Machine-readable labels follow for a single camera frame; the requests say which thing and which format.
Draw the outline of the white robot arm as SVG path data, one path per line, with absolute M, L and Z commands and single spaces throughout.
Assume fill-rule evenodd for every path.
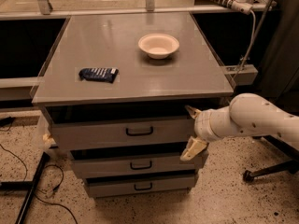
M 273 105 L 253 93 L 237 95 L 223 108 L 199 110 L 186 106 L 194 119 L 195 137 L 191 136 L 180 159 L 190 161 L 209 143 L 225 137 L 271 135 L 299 149 L 299 117 Z

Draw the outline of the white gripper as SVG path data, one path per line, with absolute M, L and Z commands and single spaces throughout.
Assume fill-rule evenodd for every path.
M 220 122 L 224 120 L 225 112 L 222 108 L 201 111 L 190 105 L 186 105 L 185 109 L 195 119 L 194 131 L 198 137 L 191 136 L 189 138 L 187 146 L 180 156 L 182 161 L 190 161 L 207 148 L 207 143 L 222 139 L 217 129 L 220 128 Z

